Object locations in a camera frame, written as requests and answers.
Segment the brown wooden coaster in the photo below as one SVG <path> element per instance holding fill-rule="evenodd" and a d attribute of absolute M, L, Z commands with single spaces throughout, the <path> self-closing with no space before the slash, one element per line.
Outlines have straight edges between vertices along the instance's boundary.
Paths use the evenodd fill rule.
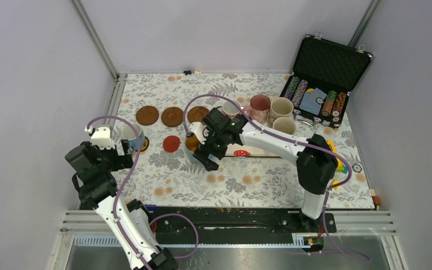
<path fill-rule="evenodd" d="M 158 118 L 159 111 L 154 106 L 144 106 L 136 112 L 136 121 L 140 125 L 153 125 L 158 120 Z"/>
<path fill-rule="evenodd" d="M 168 107 L 163 111 L 161 121 L 167 127 L 177 127 L 183 122 L 183 110 L 178 107 Z"/>
<path fill-rule="evenodd" d="M 187 119 L 189 123 L 202 122 L 202 119 L 209 112 L 209 109 L 204 106 L 195 106 L 187 113 Z"/>

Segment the blue floral mug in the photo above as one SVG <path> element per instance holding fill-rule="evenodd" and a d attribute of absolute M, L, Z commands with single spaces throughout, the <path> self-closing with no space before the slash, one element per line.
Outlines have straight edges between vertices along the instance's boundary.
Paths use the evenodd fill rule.
<path fill-rule="evenodd" d="M 128 140 L 132 152 L 141 150 L 145 145 L 145 135 L 139 124 L 126 125 L 122 132 L 122 139 Z"/>

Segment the yellow inside blue mug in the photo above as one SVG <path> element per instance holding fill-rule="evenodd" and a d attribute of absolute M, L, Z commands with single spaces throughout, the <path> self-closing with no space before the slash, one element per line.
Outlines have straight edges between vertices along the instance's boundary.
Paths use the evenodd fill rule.
<path fill-rule="evenodd" d="M 197 149 L 199 143 L 199 140 L 195 136 L 186 138 L 184 142 L 185 147 L 189 152 L 194 152 Z"/>

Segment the orange smiley coaster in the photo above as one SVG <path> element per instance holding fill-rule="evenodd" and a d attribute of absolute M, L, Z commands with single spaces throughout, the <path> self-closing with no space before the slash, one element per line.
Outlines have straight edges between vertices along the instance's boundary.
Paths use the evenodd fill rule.
<path fill-rule="evenodd" d="M 140 148 L 140 152 L 146 151 L 149 147 L 149 144 L 150 144 L 150 141 L 149 141 L 148 137 L 145 136 L 144 141 L 143 141 L 143 145 Z"/>

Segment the pink large mug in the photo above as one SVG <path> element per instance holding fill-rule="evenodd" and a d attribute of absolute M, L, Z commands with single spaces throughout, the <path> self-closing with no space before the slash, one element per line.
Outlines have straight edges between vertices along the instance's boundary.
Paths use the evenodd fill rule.
<path fill-rule="evenodd" d="M 253 121 L 265 124 L 268 120 L 270 107 L 271 99 L 265 95 L 258 94 L 251 98 L 249 106 L 245 106 L 243 112 Z"/>

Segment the red apple coaster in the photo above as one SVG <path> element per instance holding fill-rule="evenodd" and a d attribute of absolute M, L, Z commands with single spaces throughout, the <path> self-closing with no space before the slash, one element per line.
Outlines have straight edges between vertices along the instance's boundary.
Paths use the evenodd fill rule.
<path fill-rule="evenodd" d="M 181 145 L 181 140 L 177 136 L 167 136 L 163 140 L 163 149 L 166 152 L 176 152 Z"/>

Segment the cream mug front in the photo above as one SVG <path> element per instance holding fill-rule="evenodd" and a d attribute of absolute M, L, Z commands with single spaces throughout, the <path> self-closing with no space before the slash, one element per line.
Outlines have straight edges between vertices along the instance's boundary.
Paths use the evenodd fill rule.
<path fill-rule="evenodd" d="M 296 123 L 291 118 L 277 118 L 273 122 L 273 129 L 289 135 L 294 135 L 296 133 Z"/>

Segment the cream mug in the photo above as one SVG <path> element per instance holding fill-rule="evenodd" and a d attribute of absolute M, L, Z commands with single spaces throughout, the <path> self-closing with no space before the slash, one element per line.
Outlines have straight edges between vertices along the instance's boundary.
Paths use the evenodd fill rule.
<path fill-rule="evenodd" d="M 291 118 L 277 118 L 273 122 L 273 129 L 289 135 L 294 135 L 296 133 L 296 123 Z"/>
<path fill-rule="evenodd" d="M 277 97 L 271 101 L 269 123 L 278 118 L 291 118 L 294 110 L 293 103 L 285 97 Z"/>

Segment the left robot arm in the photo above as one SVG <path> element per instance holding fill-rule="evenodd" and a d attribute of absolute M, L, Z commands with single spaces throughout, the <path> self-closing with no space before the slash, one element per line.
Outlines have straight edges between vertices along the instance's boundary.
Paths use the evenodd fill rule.
<path fill-rule="evenodd" d="M 178 269 L 171 252 L 156 241 L 150 228 L 152 217 L 145 205 L 136 199 L 126 204 L 119 196 L 112 173 L 133 165 L 129 142 L 122 140 L 121 145 L 124 155 L 119 155 L 115 146 L 100 149 L 90 142 L 82 142 L 65 155 L 75 170 L 72 183 L 79 200 L 108 225 L 131 269 Z"/>

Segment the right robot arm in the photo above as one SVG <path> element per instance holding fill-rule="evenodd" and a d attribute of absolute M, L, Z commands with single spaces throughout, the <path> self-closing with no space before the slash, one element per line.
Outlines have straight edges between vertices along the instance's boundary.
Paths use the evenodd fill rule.
<path fill-rule="evenodd" d="M 222 159 L 230 145 L 255 147 L 295 165 L 298 182 L 304 190 L 300 224 L 309 232 L 322 225 L 326 191 L 338 167 L 335 153 L 322 136 L 314 134 L 311 138 L 298 138 L 265 127 L 245 114 L 230 118 L 217 108 L 211 109 L 202 121 L 191 123 L 187 134 L 198 139 L 199 145 L 193 156 L 208 171 L 219 168 L 210 156 Z"/>

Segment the pink small mug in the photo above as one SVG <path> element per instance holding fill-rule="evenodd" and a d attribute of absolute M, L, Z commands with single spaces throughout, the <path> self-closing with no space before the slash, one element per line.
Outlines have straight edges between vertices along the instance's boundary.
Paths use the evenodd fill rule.
<path fill-rule="evenodd" d="M 234 103 L 235 105 L 230 101 L 226 101 L 222 105 L 222 113 L 230 119 L 234 119 L 240 113 L 241 105 L 237 101 Z"/>

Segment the cream mug rear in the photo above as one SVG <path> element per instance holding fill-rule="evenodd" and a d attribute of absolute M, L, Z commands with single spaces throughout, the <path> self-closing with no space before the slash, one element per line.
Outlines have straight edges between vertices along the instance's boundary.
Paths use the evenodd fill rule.
<path fill-rule="evenodd" d="M 293 103 L 285 97 L 277 97 L 271 101 L 269 123 L 278 118 L 291 118 L 294 110 Z"/>

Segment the blue card deck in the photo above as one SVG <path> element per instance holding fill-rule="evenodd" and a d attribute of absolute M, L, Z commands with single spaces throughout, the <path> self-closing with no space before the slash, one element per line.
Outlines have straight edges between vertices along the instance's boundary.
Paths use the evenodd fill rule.
<path fill-rule="evenodd" d="M 308 113 L 318 115 L 325 102 L 327 94 L 319 88 L 310 88 L 306 90 L 299 104 L 299 108 Z"/>

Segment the black poker chip case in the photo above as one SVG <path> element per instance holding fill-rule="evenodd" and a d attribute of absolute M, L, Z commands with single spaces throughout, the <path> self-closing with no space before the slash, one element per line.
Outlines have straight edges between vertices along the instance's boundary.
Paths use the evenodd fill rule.
<path fill-rule="evenodd" d="M 280 96 L 294 105 L 294 113 L 316 123 L 339 128 L 349 95 L 373 59 L 373 54 L 317 35 L 305 35 L 300 44 L 292 73 Z M 306 90 L 319 88 L 327 94 L 318 115 L 299 108 Z"/>

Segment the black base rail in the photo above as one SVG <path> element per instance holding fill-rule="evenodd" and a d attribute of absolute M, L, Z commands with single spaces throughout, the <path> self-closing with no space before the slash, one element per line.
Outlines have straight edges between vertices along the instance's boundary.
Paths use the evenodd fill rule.
<path fill-rule="evenodd" d="M 318 219 L 300 210 L 178 208 L 147 206 L 151 229 L 162 245 L 295 245 L 296 234 L 317 238 L 325 231 L 336 232 L 334 216 L 326 213 Z"/>

